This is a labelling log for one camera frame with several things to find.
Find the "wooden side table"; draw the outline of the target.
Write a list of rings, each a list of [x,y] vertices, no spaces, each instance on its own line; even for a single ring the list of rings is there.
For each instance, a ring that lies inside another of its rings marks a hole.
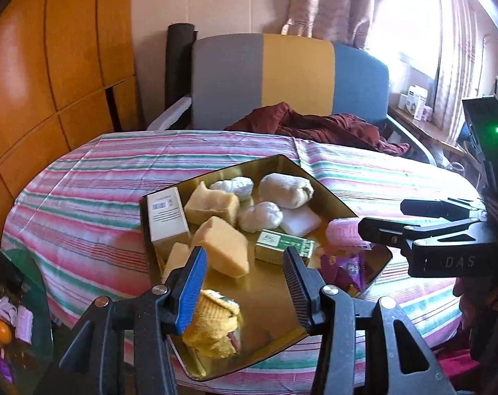
[[[388,108],[388,114],[396,121],[404,124],[409,130],[424,135],[433,144],[439,145],[447,152],[453,152],[459,156],[465,156],[466,151],[457,143],[449,140],[445,133],[430,122],[424,120],[415,120],[409,112],[398,108]]]

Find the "glass table with clutter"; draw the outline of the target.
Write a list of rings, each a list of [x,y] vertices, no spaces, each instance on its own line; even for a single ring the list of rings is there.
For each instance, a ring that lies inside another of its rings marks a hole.
[[[53,357],[43,277],[25,250],[0,249],[0,394],[31,394]]]

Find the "dark red garment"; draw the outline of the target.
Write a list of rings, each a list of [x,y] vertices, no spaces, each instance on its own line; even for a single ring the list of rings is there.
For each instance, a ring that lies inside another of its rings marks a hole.
[[[388,142],[377,126],[355,115],[302,115],[285,102],[255,109],[224,130],[294,137],[392,156],[403,156],[410,149],[408,143]]]

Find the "black rolled mat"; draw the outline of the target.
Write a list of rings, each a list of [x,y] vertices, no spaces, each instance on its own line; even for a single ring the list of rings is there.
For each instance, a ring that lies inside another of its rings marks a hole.
[[[168,27],[165,52],[165,108],[168,109],[191,91],[192,50],[197,31],[191,23]]]

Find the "white boxes on table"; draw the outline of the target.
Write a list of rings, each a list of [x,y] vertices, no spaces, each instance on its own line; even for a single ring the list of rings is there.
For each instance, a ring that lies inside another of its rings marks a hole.
[[[408,87],[406,94],[400,94],[397,108],[412,115],[414,120],[430,122],[433,109],[427,105],[428,91],[418,85]]]

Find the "yellow plush toy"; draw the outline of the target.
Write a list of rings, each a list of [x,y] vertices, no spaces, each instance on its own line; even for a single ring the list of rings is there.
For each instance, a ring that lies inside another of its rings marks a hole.
[[[240,349],[240,306],[214,290],[201,290],[192,322],[183,342],[212,359],[232,357]]]

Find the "grey yellow blue chair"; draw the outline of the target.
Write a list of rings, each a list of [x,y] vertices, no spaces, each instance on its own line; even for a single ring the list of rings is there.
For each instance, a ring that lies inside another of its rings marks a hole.
[[[298,113],[349,113],[381,132],[397,133],[412,158],[434,164],[431,152],[388,113],[389,71],[364,50],[320,39],[240,33],[197,40],[191,89],[149,125],[167,130],[185,112],[186,127],[221,130],[252,110],[288,103]]]

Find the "small green box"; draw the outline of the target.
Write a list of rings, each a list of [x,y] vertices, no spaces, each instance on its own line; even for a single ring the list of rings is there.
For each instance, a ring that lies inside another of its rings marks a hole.
[[[264,229],[256,240],[254,256],[255,259],[260,261],[282,265],[283,255],[287,248],[294,248],[307,266],[315,250],[315,242],[298,236]]]

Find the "white plastic bag wad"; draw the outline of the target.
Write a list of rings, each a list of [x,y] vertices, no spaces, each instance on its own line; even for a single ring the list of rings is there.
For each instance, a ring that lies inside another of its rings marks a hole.
[[[217,181],[211,184],[209,189],[233,194],[239,201],[246,201],[251,197],[253,187],[254,182],[249,177],[236,176],[231,179]]]

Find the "white cardboard box with barcode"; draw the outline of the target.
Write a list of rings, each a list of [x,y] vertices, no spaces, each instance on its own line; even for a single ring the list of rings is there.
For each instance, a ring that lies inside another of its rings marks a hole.
[[[154,244],[188,241],[190,232],[176,187],[147,195],[146,201],[150,238]]]

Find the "wooden wardrobe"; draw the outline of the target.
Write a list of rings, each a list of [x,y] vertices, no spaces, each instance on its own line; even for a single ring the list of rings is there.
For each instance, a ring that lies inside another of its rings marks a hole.
[[[131,0],[7,0],[0,13],[0,240],[27,184],[90,140],[144,126]]]

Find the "white foam block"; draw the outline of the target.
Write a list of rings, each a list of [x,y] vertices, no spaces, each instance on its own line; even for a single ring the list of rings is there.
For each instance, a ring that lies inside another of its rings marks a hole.
[[[304,237],[317,229],[322,220],[309,206],[303,205],[297,209],[282,209],[283,220],[280,228],[286,233]]]

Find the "pink beige curtain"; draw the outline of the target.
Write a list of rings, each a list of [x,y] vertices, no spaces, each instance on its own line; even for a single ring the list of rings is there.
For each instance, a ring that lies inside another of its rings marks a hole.
[[[467,116],[462,100],[477,95],[477,10],[470,0],[291,0],[284,35],[364,49],[399,70],[433,81],[432,123],[457,140]]]

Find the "gold metal tray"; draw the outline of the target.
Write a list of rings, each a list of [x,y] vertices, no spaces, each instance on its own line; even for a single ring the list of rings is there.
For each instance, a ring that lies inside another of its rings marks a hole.
[[[309,180],[314,196],[309,207],[321,218],[320,227],[307,237],[316,246],[326,244],[327,224],[340,218],[352,218],[354,212],[328,188],[301,166],[284,155],[274,155],[211,171],[175,184],[182,203],[186,203],[199,184],[210,185],[235,176],[247,176],[260,182],[263,176],[282,173],[301,176]],[[206,382],[255,365],[306,337],[298,323],[294,304],[289,295],[281,266],[258,260],[254,256],[256,234],[247,234],[250,273],[235,279],[210,269],[204,280],[206,289],[224,294],[241,308],[241,325],[238,330],[239,351],[231,357],[211,359],[185,345],[179,336],[170,343],[184,373],[193,381]]]

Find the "purple snack wrapper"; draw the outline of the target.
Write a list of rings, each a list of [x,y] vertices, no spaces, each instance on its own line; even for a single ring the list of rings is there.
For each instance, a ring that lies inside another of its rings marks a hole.
[[[355,297],[365,288],[364,265],[360,255],[322,255],[319,272],[324,281]]]

